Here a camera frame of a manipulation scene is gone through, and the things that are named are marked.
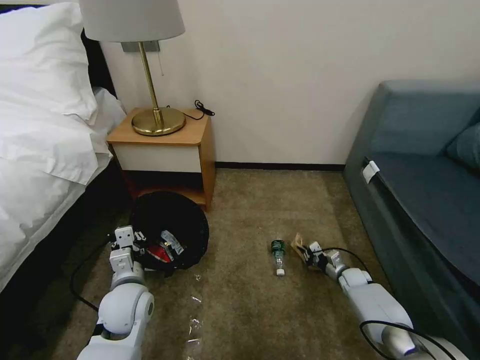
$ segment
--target brass lamp base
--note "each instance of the brass lamp base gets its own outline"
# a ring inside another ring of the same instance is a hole
[[[131,120],[133,130],[147,136],[174,133],[183,128],[185,123],[184,113],[171,107],[142,110]]]

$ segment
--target sofa cushion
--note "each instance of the sofa cushion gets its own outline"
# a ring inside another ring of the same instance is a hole
[[[480,170],[480,122],[458,135],[446,151],[452,159]]]
[[[480,286],[480,177],[444,156],[376,152],[370,160],[433,246]]]

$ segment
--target lamp pull chain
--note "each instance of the lamp pull chain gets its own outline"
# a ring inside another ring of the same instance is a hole
[[[162,76],[164,76],[164,68],[162,67],[162,60],[160,59],[160,50],[158,50],[156,52],[156,54],[158,55],[158,64],[160,65],[160,73]]]

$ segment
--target plastic bottle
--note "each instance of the plastic bottle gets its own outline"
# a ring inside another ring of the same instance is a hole
[[[284,276],[285,242],[280,239],[273,240],[271,242],[271,253],[273,254],[273,259],[275,260],[276,275]]]

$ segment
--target red object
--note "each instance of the red object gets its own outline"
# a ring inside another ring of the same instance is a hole
[[[146,250],[147,253],[151,254],[157,260],[161,260],[164,263],[171,263],[172,261],[169,258],[169,255],[165,251],[165,249],[159,245],[151,245]]]

